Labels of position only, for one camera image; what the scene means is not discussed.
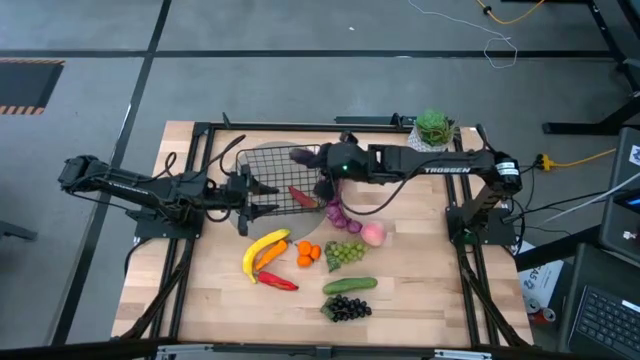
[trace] white cable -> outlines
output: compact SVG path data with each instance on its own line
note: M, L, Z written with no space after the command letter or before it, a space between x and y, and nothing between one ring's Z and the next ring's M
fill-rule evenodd
M640 173L637 173L637 174L633 175L632 177L630 177L627 181L625 181L625 182L623 182L622 184L620 184L620 185L618 185L618 186L614 187L613 189L611 189L611 190L607 191L606 193L604 193L604 194L602 194L602 195L600 195L600 196L598 196L598 197L595 197L595 198L593 198L593 199L591 199L591 200L589 200L589 201L585 202L584 204L580 204L580 205L578 205L578 206L572 207L572 208L571 208L571 209L569 209L569 210L565 210L565 211L563 211L563 212L561 212L561 213L559 213L559 214L557 214L557 215L554 215L554 216L552 216L552 217L548 218L547 220L545 220L545 221L541 222L541 223L540 223L540 225L545 224L545 223L548 223L549 221L554 220L554 219L557 219L557 218L559 218L560 216L564 216L564 215L566 215L566 214L568 214L568 213L570 213L570 212L574 212L574 211L576 211L576 210L578 210L578 209L580 209L580 208L583 208L583 207L585 207L585 206L587 206L587 205L589 205L589 204L592 204L592 203L594 203L594 202L596 202L596 201L598 201L598 200L600 200L600 199L602 199L602 198L605 198L605 197L607 197L607 196L609 196L609 195L613 194L614 192L618 191L620 188L622 188L623 186L627 185L628 183L632 182L633 180L635 180L635 179L636 179L636 178L638 178L639 176L640 176Z
M493 67L494 69L504 69L504 68L508 68L508 67L512 67L516 64L516 61L518 60L518 48L516 48L509 40L511 40L511 37L505 37L504 35L502 35L501 33L497 32L497 31L493 31L493 30L489 30L487 28L483 28L480 25L476 25L476 24L472 24L468 21L464 21L464 20L459 20L459 19L454 19L451 16L445 15L445 14L441 14L439 12L434 12L434 11L424 11L422 10L418 5L414 4L413 2L411 2L411 0L407 0L409 1L409 4L411 4L411 6L413 6L414 8L416 8L418 11L420 11L423 15L437 15L437 16L441 16L447 20L451 20L457 23L462 23L465 25L469 25L472 26L476 29L480 29L482 31L486 31L489 34L493 34L496 36L499 36L497 38L491 38L487 41L487 45L485 45L484 47L484 57L487 58L487 60L489 60L489 64L491 64L491 67ZM491 45L491 42L493 41L504 41L505 43L507 43L507 45L509 45L509 47L511 47L514 51L514 55L513 55L513 61L511 62L511 64L507 64L507 65L502 65L502 66L496 66L493 63L493 60L491 60L491 57L489 55L487 55L487 50L489 49L489 45Z

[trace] wire basket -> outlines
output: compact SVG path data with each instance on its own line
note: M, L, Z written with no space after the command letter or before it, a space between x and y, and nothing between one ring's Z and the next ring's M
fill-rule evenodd
M326 202L313 193L313 188L321 180L320 169L308 169L289 158L289 151L307 149L315 154L320 145L290 145L266 148L254 148L238 151L236 155L236 171L242 165L249 165L251 175L259 182L280 189L277 194L253 195L249 193L249 203L256 205L280 205L266 216L301 214L316 212L326 206ZM316 208L305 208L289 193L289 186L302 191L318 203Z

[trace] red chili pepper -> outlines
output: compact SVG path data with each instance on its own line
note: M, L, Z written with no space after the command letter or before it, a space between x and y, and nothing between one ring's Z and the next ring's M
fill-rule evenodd
M293 186L289 186L289 193L303 207L306 207L306 208L318 207L318 203L315 200L313 200L311 197L309 197L307 194L303 193L302 191L294 188Z
M287 291L298 290L298 285L292 283L291 281L281 279L273 275L272 273L269 273L266 271L260 271L260 273L258 273L257 279L263 284L276 287L280 290L287 290Z

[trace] wooden table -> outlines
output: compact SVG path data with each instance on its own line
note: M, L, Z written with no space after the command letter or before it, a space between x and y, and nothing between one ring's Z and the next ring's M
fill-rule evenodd
M154 174L163 169L164 159L171 151L178 153L174 169L184 168L193 124L167 122ZM297 144L322 144L338 138L338 133L333 132L285 135L276 131L219 130L215 133L212 156L242 133L247 138L225 156L226 169L233 166L235 152L265 142L286 138ZM461 133L465 147L480 146L475 131L465 128ZM356 133L356 136L362 147L369 143L405 145L407 139L406 134ZM224 182L218 166L209 168L209 177ZM483 182L475 176L471 176L470 182L476 194ZM344 192L345 202L362 211L377 207L398 185L346 186L350 189ZM458 190L457 194L461 200L462 192ZM383 247L369 251L363 261L329 274L324 255L322 261L301 269L296 265L296 251L289 249L266 270L300 285L297 292L252 284L241 266L242 256L252 240L240 237L229 221L205 222L194 250L178 338L209 343L468 347L460 274L445 223L446 206L443 176L416 177L387 208L368 217L367 220L382 221L391 234ZM351 236L334 229L325 219L306 239L323 246L326 241ZM167 244L166 239L153 240L132 256L113 335L128 330L156 295ZM519 335L532 343L511 256L498 246L483 249L493 300ZM371 304L373 316L336 324L324 318L318 311L326 299L322 286L342 277L360 276L373 276L379 281L373 290L353 293ZM482 307L477 299L475 303L481 340L488 343ZM167 334L172 304L170 298L161 335Z

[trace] cucumber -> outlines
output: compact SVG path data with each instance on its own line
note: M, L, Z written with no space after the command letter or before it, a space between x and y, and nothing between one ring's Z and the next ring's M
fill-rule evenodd
M371 277L366 278L345 278L332 283L328 283L322 288L322 292L327 295L342 294L351 290L373 289L378 285L378 280Z

